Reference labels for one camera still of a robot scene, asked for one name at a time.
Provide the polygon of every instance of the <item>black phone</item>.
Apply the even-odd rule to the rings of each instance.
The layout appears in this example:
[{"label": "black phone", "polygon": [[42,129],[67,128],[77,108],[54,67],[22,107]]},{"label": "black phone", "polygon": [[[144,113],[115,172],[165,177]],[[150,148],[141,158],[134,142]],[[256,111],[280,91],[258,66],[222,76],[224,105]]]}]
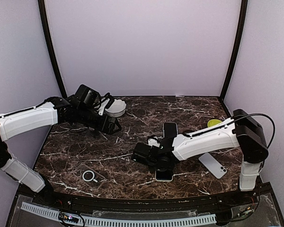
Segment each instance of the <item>black phone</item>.
[{"label": "black phone", "polygon": [[174,173],[170,170],[159,172],[156,171],[155,173],[156,181],[172,181],[174,178]]},{"label": "black phone", "polygon": [[163,137],[173,138],[178,135],[178,126],[174,122],[165,122],[163,124]]}]

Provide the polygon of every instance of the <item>black post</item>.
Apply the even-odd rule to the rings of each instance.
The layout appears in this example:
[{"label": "black post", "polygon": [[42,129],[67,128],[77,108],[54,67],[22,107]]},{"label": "black post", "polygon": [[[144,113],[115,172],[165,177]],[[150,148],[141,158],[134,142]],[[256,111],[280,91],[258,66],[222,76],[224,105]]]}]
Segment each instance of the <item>black post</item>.
[{"label": "black post", "polygon": [[228,66],[228,70],[226,73],[225,81],[223,84],[223,88],[220,94],[220,99],[224,101],[229,84],[231,82],[231,76],[233,73],[233,70],[235,68],[237,56],[239,53],[239,47],[242,39],[242,34],[243,34],[243,28],[244,28],[244,22],[245,22],[245,17],[246,17],[246,12],[247,12],[247,3],[248,0],[242,0],[241,2],[241,9],[240,9],[240,16],[239,16],[239,22],[238,22],[238,28],[237,28],[237,33],[236,33],[236,38],[235,38],[235,43],[233,45],[232,53],[231,53],[231,60]]},{"label": "black post", "polygon": [[62,81],[60,71],[59,71],[56,55],[53,50],[53,43],[52,43],[51,33],[49,31],[49,25],[47,21],[45,2],[44,0],[38,0],[38,4],[39,4],[40,17],[41,17],[44,37],[45,37],[45,41],[47,45],[47,50],[48,50],[48,54],[52,62],[52,66],[53,66],[53,72],[55,74],[61,96],[63,98],[66,98],[67,97],[66,90],[65,90],[65,87]]}]

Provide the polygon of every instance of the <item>marble tabletop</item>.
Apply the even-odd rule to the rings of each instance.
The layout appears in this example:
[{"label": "marble tabletop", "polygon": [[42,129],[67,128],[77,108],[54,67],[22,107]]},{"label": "marble tabletop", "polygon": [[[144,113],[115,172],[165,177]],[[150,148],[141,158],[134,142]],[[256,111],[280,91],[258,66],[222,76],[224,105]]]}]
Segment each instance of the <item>marble tabletop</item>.
[{"label": "marble tabletop", "polygon": [[[234,191],[238,187],[242,152],[239,148],[211,154],[227,169],[216,179],[192,157],[176,165],[172,182],[157,182],[148,168],[131,160],[137,142],[162,137],[164,122],[176,122],[178,131],[199,130],[210,119],[226,118],[216,97],[121,97],[127,112],[119,118],[122,131],[105,135],[83,125],[53,126],[35,170],[47,177],[55,191],[108,199],[174,199]],[[92,170],[95,180],[82,173]]]}]

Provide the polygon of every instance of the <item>marble table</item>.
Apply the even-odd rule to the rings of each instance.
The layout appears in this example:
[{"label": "marble table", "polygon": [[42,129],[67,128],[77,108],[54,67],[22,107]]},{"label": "marble table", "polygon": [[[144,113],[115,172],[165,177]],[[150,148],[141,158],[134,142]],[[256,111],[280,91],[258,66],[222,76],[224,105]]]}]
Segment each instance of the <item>marble table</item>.
[{"label": "marble table", "polygon": [[[210,119],[227,118],[216,97],[121,97],[127,112],[119,118],[122,131],[114,135],[91,132],[83,125],[55,125],[37,159],[35,170],[55,191],[107,199],[175,199],[234,191],[238,187],[242,152],[239,148],[211,154],[227,169],[216,179],[192,157],[177,164],[172,182],[156,182],[148,168],[133,162],[132,150],[148,135],[163,135],[164,122],[176,122],[179,133],[199,130]],[[92,170],[96,181],[85,182]]]}]

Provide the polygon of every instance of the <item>magnifying glass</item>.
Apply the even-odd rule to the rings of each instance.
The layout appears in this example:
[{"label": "magnifying glass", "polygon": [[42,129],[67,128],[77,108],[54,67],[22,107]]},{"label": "magnifying glass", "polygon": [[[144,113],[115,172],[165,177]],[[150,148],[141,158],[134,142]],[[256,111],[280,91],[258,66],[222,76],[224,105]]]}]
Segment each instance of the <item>magnifying glass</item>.
[{"label": "magnifying glass", "polygon": [[[86,173],[91,173],[92,174],[92,177],[90,178],[90,179],[86,179],[85,178],[85,174]],[[85,171],[83,174],[82,174],[82,178],[83,178],[83,180],[85,181],[85,182],[91,182],[91,181],[94,181],[94,182],[98,182],[96,179],[95,179],[95,173],[93,172],[93,171],[91,171],[91,170],[87,170],[87,171]]]}]

